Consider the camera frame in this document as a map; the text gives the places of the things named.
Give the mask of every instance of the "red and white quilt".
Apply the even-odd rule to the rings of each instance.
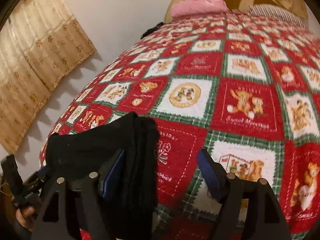
[[[155,119],[155,238],[207,238],[210,228],[199,221],[215,220],[220,205],[197,167],[205,147],[227,172],[266,178],[292,239],[300,239],[320,214],[319,49],[308,30],[267,17],[238,12],[175,21],[108,65],[51,133],[79,133],[130,111]]]

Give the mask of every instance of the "white wall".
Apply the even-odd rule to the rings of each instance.
[[[23,179],[39,168],[50,129],[73,98],[107,64],[163,21],[171,0],[65,0],[98,52],[64,78],[38,114],[16,155]],[[0,145],[0,158],[6,156]]]

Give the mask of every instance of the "hand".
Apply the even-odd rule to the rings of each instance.
[[[24,207],[21,210],[17,209],[16,218],[21,226],[25,229],[28,229],[30,232],[33,231],[34,219],[33,214],[36,213],[36,209],[32,206]]]

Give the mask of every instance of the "striped pillow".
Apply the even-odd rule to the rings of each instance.
[[[250,9],[252,14],[275,18],[285,22],[294,23],[300,27],[306,28],[306,26],[302,23],[302,20],[298,16],[295,16],[286,9],[282,9],[278,6],[274,6],[271,4],[256,4],[250,6]]]

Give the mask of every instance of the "circular emblem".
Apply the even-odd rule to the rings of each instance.
[[[178,85],[169,96],[170,103],[176,107],[185,108],[193,106],[201,95],[201,89],[194,83]]]
[[[132,104],[134,105],[134,106],[138,106],[138,105],[140,105],[142,103],[142,99],[140,99],[140,98],[136,98],[136,99],[134,99],[133,101],[132,101]]]

